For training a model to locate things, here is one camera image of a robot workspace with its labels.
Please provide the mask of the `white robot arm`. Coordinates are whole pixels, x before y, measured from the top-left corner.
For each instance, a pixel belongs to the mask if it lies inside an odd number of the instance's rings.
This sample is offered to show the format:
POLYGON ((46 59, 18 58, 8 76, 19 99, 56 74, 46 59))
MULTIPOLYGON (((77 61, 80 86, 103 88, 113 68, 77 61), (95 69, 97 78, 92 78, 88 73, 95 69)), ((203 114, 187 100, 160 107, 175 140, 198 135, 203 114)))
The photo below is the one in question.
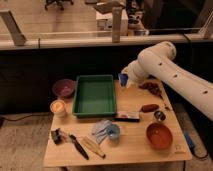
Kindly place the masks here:
POLYGON ((149 75, 156 77, 213 121, 213 83, 175 64, 176 54, 173 43, 157 43, 143 49, 121 73, 128 76, 127 85, 143 83, 149 75))

